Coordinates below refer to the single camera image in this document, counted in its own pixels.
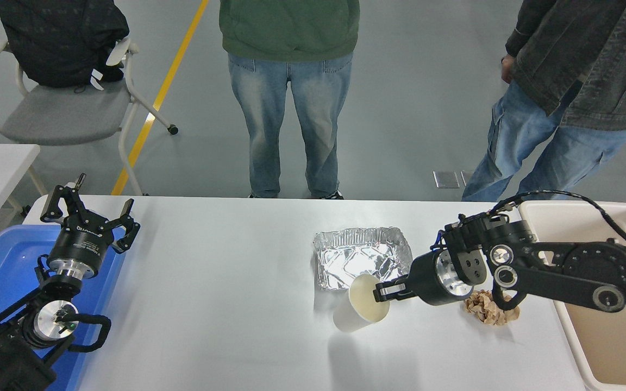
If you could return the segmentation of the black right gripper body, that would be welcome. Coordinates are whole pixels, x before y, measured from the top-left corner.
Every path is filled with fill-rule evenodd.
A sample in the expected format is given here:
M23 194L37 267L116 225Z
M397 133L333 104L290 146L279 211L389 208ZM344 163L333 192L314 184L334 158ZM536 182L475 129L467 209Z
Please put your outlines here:
M452 304L459 299L459 278L445 251L424 254L411 265L408 287L430 305Z

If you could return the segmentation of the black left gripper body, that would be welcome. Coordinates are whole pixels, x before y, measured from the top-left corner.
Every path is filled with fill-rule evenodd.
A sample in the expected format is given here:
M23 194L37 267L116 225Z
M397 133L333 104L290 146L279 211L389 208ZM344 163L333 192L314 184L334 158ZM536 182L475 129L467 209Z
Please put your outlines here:
M47 257L47 267L59 269L64 260L86 265L91 270L101 268L108 247L114 242L111 230L89 224L83 226L79 218L68 216L63 220L59 237Z

